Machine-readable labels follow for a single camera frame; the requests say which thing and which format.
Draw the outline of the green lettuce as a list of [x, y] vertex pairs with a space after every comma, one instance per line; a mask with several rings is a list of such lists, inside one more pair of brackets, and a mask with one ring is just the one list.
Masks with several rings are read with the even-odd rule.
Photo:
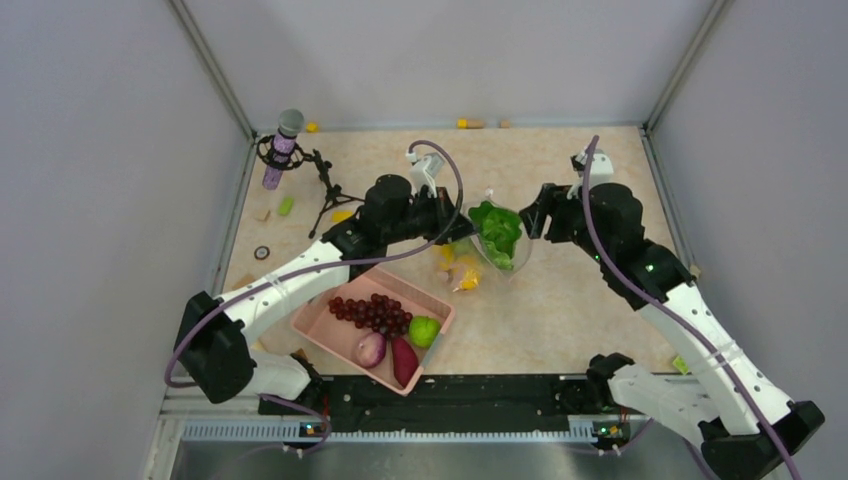
[[486, 200], [468, 211], [478, 231], [484, 256], [499, 270], [512, 271], [516, 245], [522, 238], [522, 220], [509, 209]]

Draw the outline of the clear zip top bag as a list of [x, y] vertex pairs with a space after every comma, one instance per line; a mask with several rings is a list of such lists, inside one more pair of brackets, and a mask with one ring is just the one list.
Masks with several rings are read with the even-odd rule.
[[438, 277], [454, 292], [509, 283], [532, 253], [519, 213], [497, 201], [488, 188], [463, 208], [463, 215], [474, 232], [432, 249]]

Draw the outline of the green lime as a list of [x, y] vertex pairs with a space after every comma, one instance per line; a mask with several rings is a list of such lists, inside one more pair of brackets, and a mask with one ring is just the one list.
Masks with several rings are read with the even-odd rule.
[[409, 341], [418, 348], [427, 349], [434, 343], [441, 327], [441, 323], [435, 318], [414, 316], [409, 322]]

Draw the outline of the dark red grapes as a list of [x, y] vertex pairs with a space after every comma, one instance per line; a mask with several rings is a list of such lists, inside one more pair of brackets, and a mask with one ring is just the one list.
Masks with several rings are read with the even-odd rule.
[[413, 319], [399, 300], [378, 293], [362, 299], [335, 296], [327, 306], [337, 320], [351, 322], [357, 329], [377, 332], [389, 339], [406, 335]]

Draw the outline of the red sweet potato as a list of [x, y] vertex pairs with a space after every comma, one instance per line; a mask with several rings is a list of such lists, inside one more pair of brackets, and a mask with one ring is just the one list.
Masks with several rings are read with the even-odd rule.
[[401, 337], [391, 340], [393, 375], [402, 387], [407, 387], [419, 367], [418, 357], [410, 344]]

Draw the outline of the red onion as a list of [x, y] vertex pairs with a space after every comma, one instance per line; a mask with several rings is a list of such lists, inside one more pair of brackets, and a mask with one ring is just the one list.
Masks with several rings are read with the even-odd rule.
[[363, 336], [354, 348], [353, 359], [362, 368], [371, 369], [378, 366], [385, 358], [387, 340], [379, 332]]

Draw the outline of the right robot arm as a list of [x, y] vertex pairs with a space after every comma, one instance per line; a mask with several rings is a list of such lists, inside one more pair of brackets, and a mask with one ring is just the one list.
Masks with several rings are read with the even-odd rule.
[[720, 324], [694, 277], [645, 235], [643, 206], [623, 185], [545, 184], [520, 213], [533, 239], [568, 242], [599, 265], [608, 287], [653, 325], [693, 377], [652, 374], [622, 354], [592, 359], [586, 385], [600, 412], [635, 409], [696, 447], [721, 479], [763, 479], [778, 467], [800, 473], [794, 455], [823, 425], [820, 408], [773, 384]]

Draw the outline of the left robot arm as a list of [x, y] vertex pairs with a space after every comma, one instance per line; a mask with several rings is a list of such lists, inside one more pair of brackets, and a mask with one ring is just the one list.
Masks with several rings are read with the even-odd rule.
[[242, 393], [258, 365], [250, 346], [277, 321], [375, 265], [392, 261], [390, 245], [422, 238], [423, 248], [471, 236], [462, 201], [443, 187], [418, 192], [405, 178], [380, 176], [356, 213], [327, 230], [307, 250], [245, 287], [214, 297], [201, 291], [186, 303], [165, 380], [181, 365], [212, 404]]

